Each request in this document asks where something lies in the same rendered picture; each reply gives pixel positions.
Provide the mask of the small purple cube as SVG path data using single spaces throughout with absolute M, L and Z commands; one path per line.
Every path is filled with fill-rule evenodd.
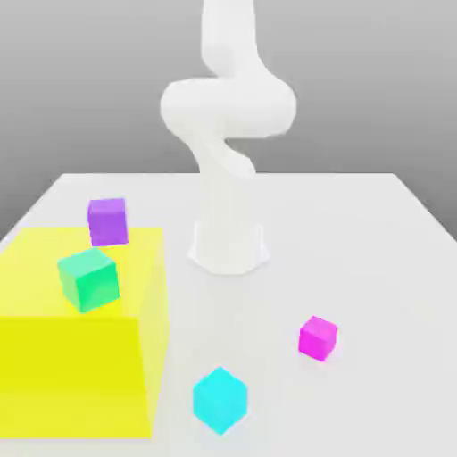
M 124 198 L 91 200 L 87 222 L 92 246 L 125 245 L 129 242 Z

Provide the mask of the small magenta cube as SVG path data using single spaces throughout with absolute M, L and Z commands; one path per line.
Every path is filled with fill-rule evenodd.
M 336 324 L 311 316 L 300 328 L 298 350 L 317 361 L 325 361 L 337 343 Z

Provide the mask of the small green cube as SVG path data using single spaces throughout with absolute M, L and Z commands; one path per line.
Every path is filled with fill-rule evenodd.
M 80 312 L 90 312 L 120 298 L 117 266 L 96 247 L 57 262 L 62 291 Z

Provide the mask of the small cyan cube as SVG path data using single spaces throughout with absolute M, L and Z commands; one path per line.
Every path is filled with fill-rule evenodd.
M 246 383 L 218 367 L 198 381 L 192 391 L 193 413 L 218 435 L 223 435 L 247 413 Z

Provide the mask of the large yellow box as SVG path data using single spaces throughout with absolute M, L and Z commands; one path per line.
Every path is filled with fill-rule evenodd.
M 79 312 L 57 263 L 88 249 L 86 228 L 23 228 L 0 251 L 0 438 L 153 434 L 170 333 L 163 233 L 106 246 L 120 298 Z

